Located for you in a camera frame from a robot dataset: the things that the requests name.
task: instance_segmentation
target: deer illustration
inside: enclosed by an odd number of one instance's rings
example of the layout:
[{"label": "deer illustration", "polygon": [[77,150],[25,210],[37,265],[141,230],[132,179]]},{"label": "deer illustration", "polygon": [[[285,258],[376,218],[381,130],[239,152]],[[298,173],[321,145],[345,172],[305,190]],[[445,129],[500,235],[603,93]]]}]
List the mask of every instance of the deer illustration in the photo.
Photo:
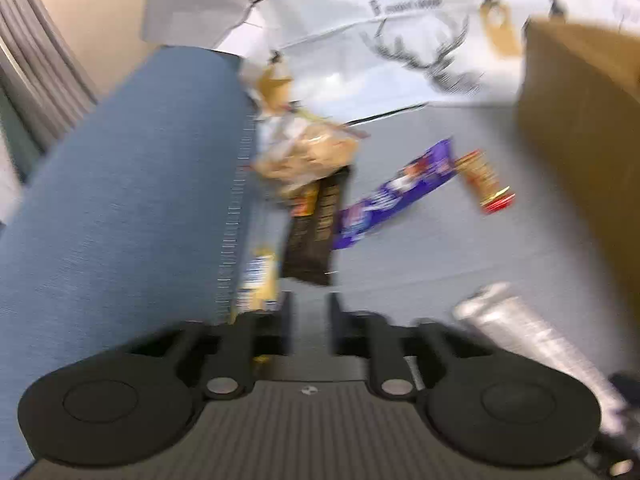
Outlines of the deer illustration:
[{"label": "deer illustration", "polygon": [[451,37],[450,40],[440,44],[434,53],[434,60],[430,63],[423,63],[417,54],[408,51],[401,36],[396,37],[393,47],[389,47],[383,42],[382,30],[385,27],[386,18],[380,23],[373,40],[370,40],[365,33],[362,33],[361,36],[364,43],[383,59],[404,63],[404,66],[410,70],[422,70],[424,76],[430,79],[435,88],[441,92],[474,92],[479,87],[478,80],[481,77],[479,74],[473,72],[453,74],[447,71],[449,65],[455,60],[451,53],[465,42],[469,29],[469,16],[464,19],[459,32],[456,32],[456,23],[449,16],[445,14],[436,14],[436,16],[447,25]]}]

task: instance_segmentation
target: brown cardboard box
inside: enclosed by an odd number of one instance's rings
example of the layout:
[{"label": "brown cardboard box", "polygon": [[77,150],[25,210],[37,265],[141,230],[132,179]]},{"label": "brown cardboard box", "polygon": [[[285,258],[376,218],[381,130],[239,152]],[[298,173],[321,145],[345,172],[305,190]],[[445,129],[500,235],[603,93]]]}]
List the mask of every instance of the brown cardboard box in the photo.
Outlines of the brown cardboard box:
[{"label": "brown cardboard box", "polygon": [[520,130],[582,209],[640,313],[640,38],[556,20],[526,30]]}]

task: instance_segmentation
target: purple chocolate bar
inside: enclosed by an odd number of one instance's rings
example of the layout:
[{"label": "purple chocolate bar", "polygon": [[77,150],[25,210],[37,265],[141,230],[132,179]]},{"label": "purple chocolate bar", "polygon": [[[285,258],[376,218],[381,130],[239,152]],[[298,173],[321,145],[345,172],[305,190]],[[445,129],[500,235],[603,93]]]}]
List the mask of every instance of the purple chocolate bar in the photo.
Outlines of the purple chocolate bar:
[{"label": "purple chocolate bar", "polygon": [[369,196],[340,211],[334,249],[344,249],[364,238],[366,231],[402,211],[456,174],[451,139],[431,146],[396,176]]}]

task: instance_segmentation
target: ridged gray panel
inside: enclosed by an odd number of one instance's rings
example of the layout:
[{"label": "ridged gray panel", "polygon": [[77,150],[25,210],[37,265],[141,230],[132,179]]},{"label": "ridged gray panel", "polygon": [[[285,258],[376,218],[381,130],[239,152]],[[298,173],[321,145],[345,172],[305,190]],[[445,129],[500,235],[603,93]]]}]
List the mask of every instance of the ridged gray panel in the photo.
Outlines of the ridged gray panel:
[{"label": "ridged gray panel", "polygon": [[[305,395],[307,385],[318,388]],[[579,462],[507,470],[450,450],[414,407],[372,396],[363,382],[259,381],[242,399],[212,402],[178,444],[139,464],[78,470],[46,461],[25,480],[594,480]]]}]

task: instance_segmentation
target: beige wall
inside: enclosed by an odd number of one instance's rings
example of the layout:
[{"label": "beige wall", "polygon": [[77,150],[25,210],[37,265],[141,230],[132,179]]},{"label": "beige wall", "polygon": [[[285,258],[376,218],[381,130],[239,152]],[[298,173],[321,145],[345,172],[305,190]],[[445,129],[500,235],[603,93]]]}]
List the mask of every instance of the beige wall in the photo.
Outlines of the beige wall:
[{"label": "beige wall", "polygon": [[120,83],[155,48],[140,40],[145,0],[42,0],[100,94]]}]

